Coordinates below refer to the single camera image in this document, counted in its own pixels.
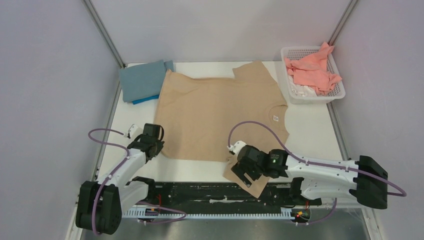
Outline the beige t shirt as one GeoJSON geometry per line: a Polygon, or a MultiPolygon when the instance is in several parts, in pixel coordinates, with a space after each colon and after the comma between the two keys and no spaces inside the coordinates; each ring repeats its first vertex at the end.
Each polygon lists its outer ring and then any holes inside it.
{"type": "Polygon", "coordinates": [[[162,154],[170,159],[224,162],[223,177],[259,197],[269,181],[246,186],[232,171],[228,145],[243,141],[263,152],[277,149],[289,133],[288,103],[260,61],[234,68],[232,78],[192,78],[168,70],[154,123],[164,128],[162,154]]]}

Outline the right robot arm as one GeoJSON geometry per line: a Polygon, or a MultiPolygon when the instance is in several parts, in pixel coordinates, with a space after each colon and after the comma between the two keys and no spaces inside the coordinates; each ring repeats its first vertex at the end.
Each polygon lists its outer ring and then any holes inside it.
{"type": "Polygon", "coordinates": [[[295,204],[322,198],[356,199],[366,207],[385,210],[388,207],[388,172],[372,157],[359,160],[295,158],[283,149],[263,152],[242,141],[229,146],[236,156],[231,171],[248,188],[261,177],[288,178],[292,182],[289,199],[295,204]]]}

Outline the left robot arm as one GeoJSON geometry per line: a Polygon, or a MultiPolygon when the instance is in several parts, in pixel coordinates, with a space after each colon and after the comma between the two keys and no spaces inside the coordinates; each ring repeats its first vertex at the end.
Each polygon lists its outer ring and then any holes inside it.
{"type": "Polygon", "coordinates": [[[135,173],[164,147],[165,131],[161,125],[146,123],[143,128],[133,124],[123,136],[131,142],[123,159],[104,175],[85,181],[79,189],[75,225],[94,234],[112,235],[118,229],[123,214],[137,202],[152,204],[157,198],[155,180],[135,173]]]}

